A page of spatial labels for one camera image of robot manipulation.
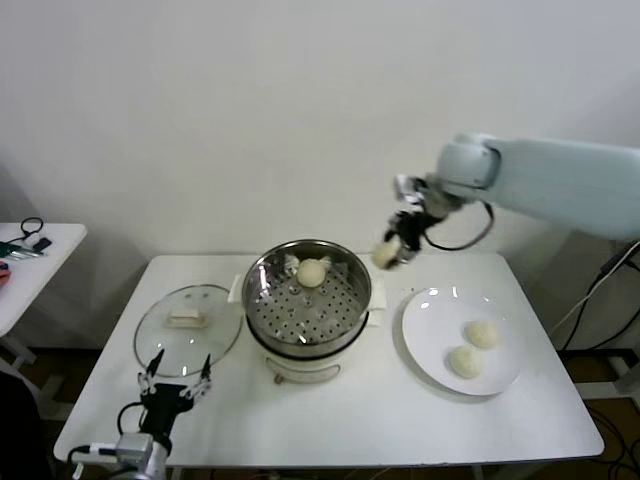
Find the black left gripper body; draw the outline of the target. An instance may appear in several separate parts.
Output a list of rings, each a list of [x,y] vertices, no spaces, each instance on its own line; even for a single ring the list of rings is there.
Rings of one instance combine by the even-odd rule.
[[[193,400],[181,392],[186,387],[176,384],[159,383],[154,392],[141,395],[146,415],[141,431],[150,435],[170,435],[176,418],[193,408]]]

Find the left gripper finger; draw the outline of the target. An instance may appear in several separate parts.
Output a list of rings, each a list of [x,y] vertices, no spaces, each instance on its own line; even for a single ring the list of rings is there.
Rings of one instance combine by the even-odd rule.
[[[211,355],[208,354],[200,372],[199,380],[187,387],[182,396],[187,399],[202,399],[211,388]]]
[[[154,378],[163,356],[164,349],[160,349],[157,355],[145,367],[145,370],[138,374],[138,385],[142,395],[153,395],[156,392]]]

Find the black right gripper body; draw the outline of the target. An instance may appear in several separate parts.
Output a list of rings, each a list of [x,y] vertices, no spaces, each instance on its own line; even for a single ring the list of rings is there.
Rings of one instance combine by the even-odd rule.
[[[421,238],[429,227],[427,216],[422,211],[400,211],[390,220],[400,236],[400,245],[411,250],[421,249]]]

